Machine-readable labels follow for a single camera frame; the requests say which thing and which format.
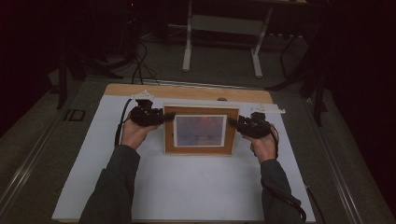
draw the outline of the person's left hand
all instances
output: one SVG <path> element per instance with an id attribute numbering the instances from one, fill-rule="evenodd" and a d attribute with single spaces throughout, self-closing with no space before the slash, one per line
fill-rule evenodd
<path id="1" fill-rule="evenodd" d="M 121 145 L 137 150 L 138 147 L 145 141 L 149 132 L 158 129 L 160 125 L 141 127 L 135 124 L 131 119 L 127 119 L 122 125 Z"/>

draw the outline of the dark background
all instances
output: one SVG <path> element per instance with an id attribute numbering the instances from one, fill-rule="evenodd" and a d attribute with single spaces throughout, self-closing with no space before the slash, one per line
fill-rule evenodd
<path id="1" fill-rule="evenodd" d="M 185 24 L 187 1 L 136 2 L 137 18 L 166 36 L 166 24 Z M 77 49 L 99 59 L 122 54 L 123 1 L 2 1 L 0 8 L 0 136 L 51 88 L 47 74 L 58 67 L 59 42 L 67 36 Z M 216 13 L 216 7 L 201 7 Z M 393 1 L 342 1 L 334 4 L 318 36 L 328 56 L 331 90 L 377 185 L 396 214 L 395 59 Z M 235 13 L 235 7 L 229 8 Z M 242 17 L 260 17 L 260 7 L 239 7 Z M 321 21 L 312 8 L 275 11 L 269 31 L 298 34 L 297 23 Z"/>

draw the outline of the wooden table edge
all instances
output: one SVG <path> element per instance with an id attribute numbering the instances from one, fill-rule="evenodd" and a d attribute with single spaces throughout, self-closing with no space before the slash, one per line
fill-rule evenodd
<path id="1" fill-rule="evenodd" d="M 268 91 L 242 90 L 230 88 L 184 87 L 184 86 L 157 86 L 134 84 L 108 84 L 104 95 L 131 96 L 141 91 L 148 91 L 154 97 L 213 100 L 225 98 L 227 101 L 272 104 L 273 100 Z"/>

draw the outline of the table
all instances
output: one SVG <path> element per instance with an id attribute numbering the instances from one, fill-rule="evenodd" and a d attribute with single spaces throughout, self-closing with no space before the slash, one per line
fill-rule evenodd
<path id="1" fill-rule="evenodd" d="M 193 104 L 240 104 L 240 114 L 272 98 L 266 91 L 171 86 L 110 84 L 92 120 L 76 162 L 64 185 L 53 219 L 77 222 L 95 183 L 113 151 L 113 140 L 123 104 L 132 94 L 148 91 L 153 107 L 164 102 Z M 217 101 L 226 98 L 228 102 Z M 299 198 L 307 220 L 315 221 L 297 162 L 280 114 L 268 114 L 280 136 L 279 162 L 288 176 L 292 194 Z M 170 221 L 263 221 L 260 165 L 249 151 L 249 142 L 235 135 L 232 156 L 171 156 L 163 154 L 163 129 L 148 136 L 138 150 L 141 156 L 135 180 L 133 220 Z"/>
<path id="2" fill-rule="evenodd" d="M 262 41 L 265 37 L 269 21 L 271 19 L 274 7 L 282 5 L 297 5 L 297 6 L 312 6 L 315 4 L 308 4 L 305 0 L 249 0 L 251 2 L 260 2 L 268 5 L 263 21 L 256 20 L 242 20 L 236 18 L 225 18 L 216 16 L 206 16 L 194 14 L 192 11 L 192 1 L 189 0 L 188 18 L 187 18 L 187 42 L 184 51 L 184 60 L 182 70 L 184 72 L 190 71 L 191 63 L 191 33 L 192 30 L 215 31 L 242 35 L 256 35 L 258 37 L 257 44 L 251 49 L 251 58 L 255 76 L 262 78 L 262 68 L 260 65 L 259 52 L 262 46 Z"/>

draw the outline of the metal stand leg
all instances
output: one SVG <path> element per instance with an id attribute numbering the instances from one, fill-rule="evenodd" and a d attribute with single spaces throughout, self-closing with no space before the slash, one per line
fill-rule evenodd
<path id="1" fill-rule="evenodd" d="M 183 61 L 183 72 L 190 71 L 191 61 L 191 17 L 192 17 L 192 1 L 189 1 L 189 17 L 187 18 L 187 43 L 186 49 L 184 50 L 184 61 Z"/>
<path id="2" fill-rule="evenodd" d="M 251 59 L 253 61 L 254 73 L 256 75 L 256 78 L 262 78 L 262 67 L 260 66 L 259 52 L 260 48 L 262 47 L 262 41 L 264 40 L 265 32 L 267 31 L 272 11 L 273 9 L 271 7 L 268 8 L 267 16 L 264 23 L 262 24 L 262 30 L 260 31 L 259 41 L 256 45 L 256 48 L 251 50 Z"/>

